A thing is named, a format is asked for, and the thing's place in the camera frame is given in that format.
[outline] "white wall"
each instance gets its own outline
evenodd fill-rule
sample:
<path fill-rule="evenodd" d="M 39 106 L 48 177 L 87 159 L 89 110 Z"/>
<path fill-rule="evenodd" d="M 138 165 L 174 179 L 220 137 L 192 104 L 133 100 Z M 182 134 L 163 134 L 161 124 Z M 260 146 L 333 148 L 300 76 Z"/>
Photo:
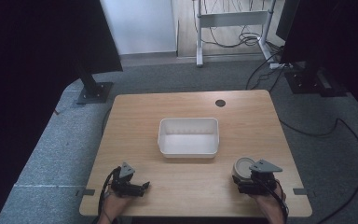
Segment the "white wall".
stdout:
<path fill-rule="evenodd" d="M 176 51 L 171 0 L 101 0 L 118 54 Z"/>

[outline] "black monitor stand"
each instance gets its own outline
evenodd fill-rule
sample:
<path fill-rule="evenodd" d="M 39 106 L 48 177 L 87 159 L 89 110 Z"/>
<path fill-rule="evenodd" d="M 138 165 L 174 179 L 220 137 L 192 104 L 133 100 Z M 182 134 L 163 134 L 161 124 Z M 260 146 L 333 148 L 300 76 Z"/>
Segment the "black monitor stand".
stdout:
<path fill-rule="evenodd" d="M 346 96 L 348 92 L 339 85 L 318 63 L 308 61 L 296 72 L 285 73 L 294 94 L 319 93 L 324 97 Z"/>
<path fill-rule="evenodd" d="M 84 85 L 76 103 L 78 105 L 106 103 L 113 82 L 96 82 L 92 74 L 86 72 L 77 57 L 72 58 L 72 63 Z"/>

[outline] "wall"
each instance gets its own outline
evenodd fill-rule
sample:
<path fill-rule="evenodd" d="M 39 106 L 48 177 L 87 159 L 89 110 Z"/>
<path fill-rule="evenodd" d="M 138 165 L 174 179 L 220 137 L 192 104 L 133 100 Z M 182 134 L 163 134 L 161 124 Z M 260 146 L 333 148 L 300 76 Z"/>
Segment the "wall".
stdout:
<path fill-rule="evenodd" d="M 176 51 L 170 0 L 101 0 L 118 54 Z"/>
<path fill-rule="evenodd" d="M 0 212 L 77 60 L 91 74 L 121 69 L 98 1 L 0 0 Z"/>

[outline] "hole in table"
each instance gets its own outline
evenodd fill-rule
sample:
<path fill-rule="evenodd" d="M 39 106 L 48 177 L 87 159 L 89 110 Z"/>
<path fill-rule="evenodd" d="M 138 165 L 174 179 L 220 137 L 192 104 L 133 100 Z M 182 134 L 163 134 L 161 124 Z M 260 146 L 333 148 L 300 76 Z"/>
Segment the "hole in table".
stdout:
<path fill-rule="evenodd" d="M 226 101 L 224 101 L 224 100 L 217 100 L 217 101 L 215 102 L 215 104 L 216 104 L 217 106 L 219 106 L 219 107 L 223 107 L 223 106 L 226 105 Z"/>

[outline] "black curtain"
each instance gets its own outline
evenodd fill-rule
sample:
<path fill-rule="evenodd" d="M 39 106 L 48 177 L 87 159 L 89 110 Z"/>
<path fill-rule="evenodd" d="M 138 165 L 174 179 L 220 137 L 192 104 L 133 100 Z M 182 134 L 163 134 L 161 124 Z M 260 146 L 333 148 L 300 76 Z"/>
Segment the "black curtain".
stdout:
<path fill-rule="evenodd" d="M 79 78 L 121 71 L 99 0 L 0 0 L 0 211 L 60 100 Z"/>
<path fill-rule="evenodd" d="M 358 1 L 344 2 L 326 41 L 325 67 L 358 101 Z"/>

